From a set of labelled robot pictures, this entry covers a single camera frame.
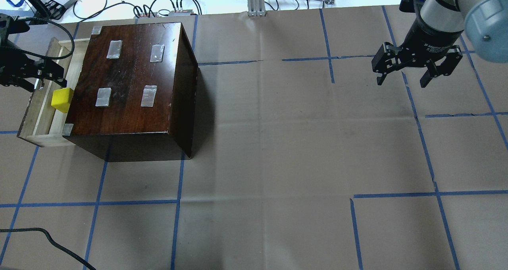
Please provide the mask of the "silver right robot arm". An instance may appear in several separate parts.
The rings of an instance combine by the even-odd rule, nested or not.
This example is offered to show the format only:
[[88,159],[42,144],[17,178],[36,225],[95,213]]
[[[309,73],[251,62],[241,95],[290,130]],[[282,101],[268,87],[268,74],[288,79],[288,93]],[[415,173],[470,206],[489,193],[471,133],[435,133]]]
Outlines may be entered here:
[[489,62],[507,62],[508,0],[401,0],[399,10],[416,16],[400,46],[385,42],[374,56],[377,84],[406,67],[426,68],[420,86],[449,76],[463,55],[456,44],[465,33]]

